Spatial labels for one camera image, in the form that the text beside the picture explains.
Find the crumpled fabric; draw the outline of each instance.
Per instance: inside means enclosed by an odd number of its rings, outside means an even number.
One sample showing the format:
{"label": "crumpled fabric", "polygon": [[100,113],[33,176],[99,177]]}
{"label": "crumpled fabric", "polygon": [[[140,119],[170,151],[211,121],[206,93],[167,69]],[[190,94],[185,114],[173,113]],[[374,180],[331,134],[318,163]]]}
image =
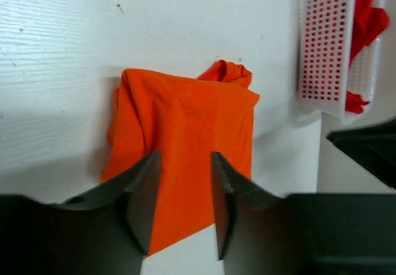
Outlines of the crumpled fabric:
{"label": "crumpled fabric", "polygon": [[198,79],[143,69],[124,70],[114,93],[112,145],[102,181],[117,176],[153,150],[161,151],[161,179],[149,255],[214,222],[211,161],[220,151],[250,177],[252,74],[218,61]]}

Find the orange cloth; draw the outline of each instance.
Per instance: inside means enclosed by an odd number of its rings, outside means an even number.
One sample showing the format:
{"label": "orange cloth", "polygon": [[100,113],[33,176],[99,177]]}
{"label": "orange cloth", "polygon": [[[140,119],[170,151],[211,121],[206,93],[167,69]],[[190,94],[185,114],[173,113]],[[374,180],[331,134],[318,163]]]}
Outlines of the orange cloth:
{"label": "orange cloth", "polygon": [[197,80],[142,69],[126,69],[114,93],[112,144],[106,181],[160,150],[162,170],[149,255],[214,222],[211,151],[221,151],[250,177],[252,74],[242,65],[218,61]]}

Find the orange t-shirt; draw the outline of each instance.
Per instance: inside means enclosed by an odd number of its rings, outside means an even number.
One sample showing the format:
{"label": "orange t-shirt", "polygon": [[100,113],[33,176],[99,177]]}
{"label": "orange t-shirt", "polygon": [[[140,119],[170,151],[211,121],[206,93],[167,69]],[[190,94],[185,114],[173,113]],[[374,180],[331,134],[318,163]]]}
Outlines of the orange t-shirt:
{"label": "orange t-shirt", "polygon": [[250,177],[252,74],[242,65],[218,61],[198,79],[126,69],[114,93],[112,144],[106,181],[153,150],[162,156],[161,180],[149,255],[214,222],[211,162],[220,151]]}

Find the red fabric in basket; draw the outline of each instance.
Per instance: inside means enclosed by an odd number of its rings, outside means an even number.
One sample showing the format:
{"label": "red fabric in basket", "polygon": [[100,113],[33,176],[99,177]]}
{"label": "red fabric in basket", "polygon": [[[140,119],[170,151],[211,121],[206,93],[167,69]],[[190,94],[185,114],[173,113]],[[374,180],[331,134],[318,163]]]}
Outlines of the red fabric in basket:
{"label": "red fabric in basket", "polygon": [[[373,0],[356,0],[350,66],[360,51],[389,26],[390,19],[385,9],[371,7],[372,2]],[[356,114],[361,114],[363,106],[370,103],[364,101],[361,95],[350,91],[346,93],[346,100],[345,110]]]}

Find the black plastic part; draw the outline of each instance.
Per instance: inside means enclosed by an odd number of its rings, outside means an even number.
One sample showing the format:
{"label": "black plastic part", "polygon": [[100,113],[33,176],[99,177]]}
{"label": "black plastic part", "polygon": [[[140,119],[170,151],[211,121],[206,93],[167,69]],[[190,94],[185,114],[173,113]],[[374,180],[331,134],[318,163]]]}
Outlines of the black plastic part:
{"label": "black plastic part", "polygon": [[59,205],[1,195],[4,272],[140,274],[150,244],[160,158],[155,151],[114,179]]}
{"label": "black plastic part", "polygon": [[384,184],[396,188],[396,119],[328,134],[334,146]]}
{"label": "black plastic part", "polygon": [[[261,196],[258,190],[250,190],[219,154],[212,161],[212,177],[220,178],[223,195],[234,195],[238,215],[227,244],[219,244],[228,248],[219,249],[226,251],[226,275],[396,274],[396,195],[295,194],[282,200],[263,191],[268,201],[258,210],[257,202],[249,206],[256,198],[244,198]],[[215,207],[218,192],[213,189]]]}
{"label": "black plastic part", "polygon": [[212,153],[212,192],[219,260],[233,235],[237,202],[249,210],[263,210],[281,200],[236,172],[219,152]]}

